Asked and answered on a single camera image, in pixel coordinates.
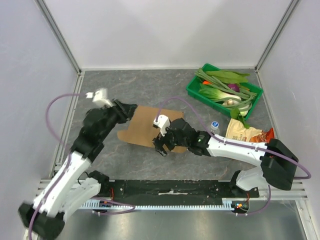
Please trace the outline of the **brown cardboard box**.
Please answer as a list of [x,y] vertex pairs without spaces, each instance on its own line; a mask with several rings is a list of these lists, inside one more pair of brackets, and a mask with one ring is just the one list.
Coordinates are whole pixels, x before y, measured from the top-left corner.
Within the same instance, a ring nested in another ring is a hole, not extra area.
[[128,144],[155,149],[153,139],[158,136],[160,130],[153,127],[153,121],[158,108],[139,105],[125,130],[119,130],[117,137]]

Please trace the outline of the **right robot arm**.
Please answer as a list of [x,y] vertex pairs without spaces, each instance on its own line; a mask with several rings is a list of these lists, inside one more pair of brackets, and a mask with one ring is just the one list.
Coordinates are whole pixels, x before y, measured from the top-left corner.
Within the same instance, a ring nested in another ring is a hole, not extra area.
[[267,143],[227,139],[195,130],[183,118],[170,120],[165,115],[156,117],[153,127],[159,129],[159,134],[152,142],[162,156],[176,147],[184,147],[197,156],[224,157],[253,165],[252,169],[233,174],[229,191],[235,197],[264,185],[283,191],[292,188],[299,160],[278,139],[272,138]]

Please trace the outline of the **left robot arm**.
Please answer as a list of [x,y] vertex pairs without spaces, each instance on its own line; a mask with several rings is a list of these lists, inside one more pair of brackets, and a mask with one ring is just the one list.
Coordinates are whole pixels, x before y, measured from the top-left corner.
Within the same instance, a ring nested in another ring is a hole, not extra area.
[[111,106],[92,108],[86,113],[78,137],[59,171],[33,202],[23,202],[18,208],[29,235],[35,233],[46,240],[55,240],[68,218],[86,201],[109,193],[109,177],[98,171],[92,172],[76,189],[72,187],[100,154],[112,129],[130,121],[137,107],[137,104],[114,99]]

